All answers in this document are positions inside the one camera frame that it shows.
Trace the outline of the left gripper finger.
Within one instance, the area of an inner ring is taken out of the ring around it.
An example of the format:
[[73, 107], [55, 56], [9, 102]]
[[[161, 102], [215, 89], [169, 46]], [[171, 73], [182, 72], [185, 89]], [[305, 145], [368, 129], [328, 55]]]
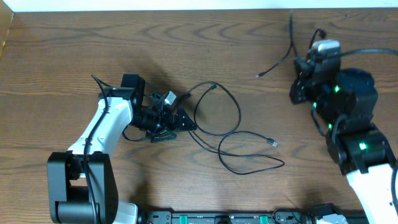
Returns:
[[183, 108], [177, 110], [174, 116], [175, 131], [194, 131], [197, 129], [195, 122], [189, 117]]
[[177, 135], [175, 133], [163, 133], [163, 134], [155, 134], [151, 136], [150, 142], [151, 143], [158, 143], [158, 142], [163, 142], [163, 141], [171, 141], [177, 138]]

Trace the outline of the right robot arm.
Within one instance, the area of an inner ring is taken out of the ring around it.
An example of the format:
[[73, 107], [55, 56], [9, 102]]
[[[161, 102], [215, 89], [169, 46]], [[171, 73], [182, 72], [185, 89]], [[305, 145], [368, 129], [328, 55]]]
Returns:
[[312, 103], [328, 125], [328, 152], [366, 214], [369, 223], [397, 223], [397, 158], [372, 122], [378, 99], [372, 75], [339, 62], [318, 65], [296, 58], [292, 103]]

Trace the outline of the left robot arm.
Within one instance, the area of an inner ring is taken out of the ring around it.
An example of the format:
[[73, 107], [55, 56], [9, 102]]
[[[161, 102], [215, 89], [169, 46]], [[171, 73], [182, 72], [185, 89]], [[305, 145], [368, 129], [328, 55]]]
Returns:
[[98, 109], [89, 125], [65, 152], [47, 161], [50, 218], [54, 223], [147, 223], [138, 205], [119, 199], [111, 156], [128, 126], [145, 132], [151, 143], [173, 140], [178, 132], [194, 131], [195, 122], [182, 108], [171, 107], [173, 92], [153, 92], [144, 106], [145, 80], [123, 75], [120, 86], [101, 80]]

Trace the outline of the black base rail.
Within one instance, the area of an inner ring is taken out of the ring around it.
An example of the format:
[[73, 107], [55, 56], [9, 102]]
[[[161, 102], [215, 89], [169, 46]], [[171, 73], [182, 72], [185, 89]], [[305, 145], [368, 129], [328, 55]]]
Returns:
[[262, 212], [176, 212], [173, 210], [139, 210], [137, 224], [317, 224], [368, 223], [364, 212], [346, 212], [332, 203], [299, 210], [277, 208]]

